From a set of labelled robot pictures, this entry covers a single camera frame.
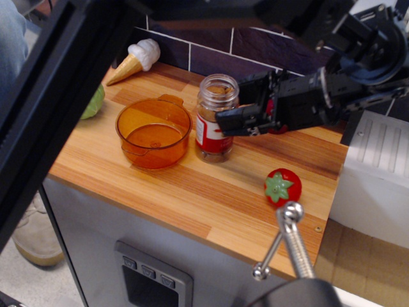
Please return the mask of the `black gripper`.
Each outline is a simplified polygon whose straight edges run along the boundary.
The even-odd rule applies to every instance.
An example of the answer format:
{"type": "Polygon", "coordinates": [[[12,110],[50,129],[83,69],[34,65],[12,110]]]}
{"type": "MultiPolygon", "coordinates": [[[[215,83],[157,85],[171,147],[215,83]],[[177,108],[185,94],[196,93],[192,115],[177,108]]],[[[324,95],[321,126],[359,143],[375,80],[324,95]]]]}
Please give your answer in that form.
{"type": "Polygon", "coordinates": [[[334,125],[348,102],[361,95],[360,83],[324,68],[303,77],[281,76],[274,88],[275,116],[271,116],[259,104],[273,93],[274,79],[275,71],[270,70],[239,80],[242,107],[215,114],[225,136],[258,136],[274,130],[277,124],[287,125],[288,131],[334,125]]]}

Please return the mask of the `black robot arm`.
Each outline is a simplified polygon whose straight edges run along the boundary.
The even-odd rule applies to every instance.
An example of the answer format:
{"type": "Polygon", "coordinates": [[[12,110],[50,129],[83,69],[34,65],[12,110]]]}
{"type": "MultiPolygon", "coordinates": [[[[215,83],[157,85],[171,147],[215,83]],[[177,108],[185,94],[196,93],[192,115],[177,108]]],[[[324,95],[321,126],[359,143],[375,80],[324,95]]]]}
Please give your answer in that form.
{"type": "Polygon", "coordinates": [[[355,15],[353,1],[60,1],[1,111],[1,244],[5,245],[139,15],[174,29],[274,26],[311,49],[334,50],[312,98],[285,80],[258,104],[217,116],[233,136],[331,124],[376,98],[408,91],[408,34],[393,8],[355,15]]]}

